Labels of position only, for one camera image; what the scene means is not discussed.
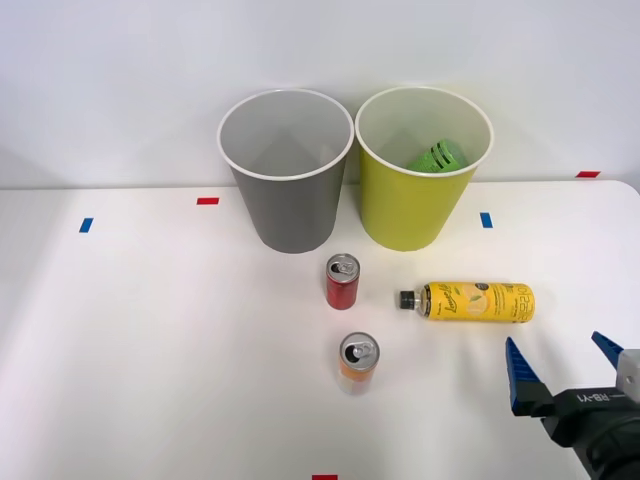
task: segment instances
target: orange can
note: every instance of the orange can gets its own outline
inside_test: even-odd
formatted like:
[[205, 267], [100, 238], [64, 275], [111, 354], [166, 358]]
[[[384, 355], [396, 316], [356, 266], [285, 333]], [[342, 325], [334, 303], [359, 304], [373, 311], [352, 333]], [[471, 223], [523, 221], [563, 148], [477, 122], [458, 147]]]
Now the orange can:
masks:
[[361, 395], [369, 389], [380, 360], [378, 342], [363, 332], [350, 333], [340, 343], [338, 384], [349, 395]]

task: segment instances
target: green object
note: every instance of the green object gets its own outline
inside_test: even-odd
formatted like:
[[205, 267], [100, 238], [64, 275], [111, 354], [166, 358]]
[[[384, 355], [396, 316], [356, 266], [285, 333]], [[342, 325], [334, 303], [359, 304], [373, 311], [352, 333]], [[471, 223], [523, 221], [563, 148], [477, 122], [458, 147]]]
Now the green object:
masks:
[[455, 172], [466, 166], [462, 150], [452, 141], [440, 140], [429, 151], [416, 158], [407, 170], [423, 173]]

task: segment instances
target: can lid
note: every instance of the can lid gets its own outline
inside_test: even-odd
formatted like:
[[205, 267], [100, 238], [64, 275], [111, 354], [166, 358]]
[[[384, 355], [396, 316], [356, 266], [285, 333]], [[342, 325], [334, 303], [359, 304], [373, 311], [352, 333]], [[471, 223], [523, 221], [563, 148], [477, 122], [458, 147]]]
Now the can lid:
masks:
[[416, 308], [416, 294], [413, 290], [403, 290], [400, 292], [400, 308], [403, 310], [413, 310]]
[[349, 368], [367, 372], [377, 365], [380, 359], [380, 347], [378, 342], [367, 333], [350, 333], [340, 344], [340, 358]]
[[360, 263], [353, 255], [338, 253], [327, 262], [327, 275], [338, 283], [349, 283], [360, 275]]

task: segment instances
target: pull tab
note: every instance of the pull tab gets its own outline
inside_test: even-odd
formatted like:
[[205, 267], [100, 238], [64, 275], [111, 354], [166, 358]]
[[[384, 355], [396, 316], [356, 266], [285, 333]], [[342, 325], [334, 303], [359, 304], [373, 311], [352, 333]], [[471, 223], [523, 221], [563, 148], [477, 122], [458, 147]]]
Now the pull tab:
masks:
[[349, 346], [353, 346], [353, 356], [357, 359], [371, 355], [373, 352], [373, 345], [369, 342], [352, 343]]
[[345, 349], [347, 360], [351, 363], [358, 363], [360, 360], [372, 355], [374, 352], [375, 347], [371, 342], [350, 343]]
[[338, 263], [338, 272], [344, 273], [346, 275], [351, 275], [353, 273], [353, 269], [355, 265], [353, 263], [340, 262]]

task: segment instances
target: blue tape marker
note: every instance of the blue tape marker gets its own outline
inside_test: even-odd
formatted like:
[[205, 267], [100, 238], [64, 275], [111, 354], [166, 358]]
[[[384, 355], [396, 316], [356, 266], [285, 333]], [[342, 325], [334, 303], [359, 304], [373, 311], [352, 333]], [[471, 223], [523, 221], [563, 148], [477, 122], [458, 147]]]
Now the blue tape marker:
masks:
[[89, 233], [89, 229], [91, 228], [92, 223], [93, 218], [85, 218], [82, 221], [82, 225], [80, 225], [80, 233]]
[[480, 212], [480, 220], [482, 220], [482, 226], [484, 228], [493, 228], [493, 223], [491, 222], [491, 215], [489, 215], [489, 212]]

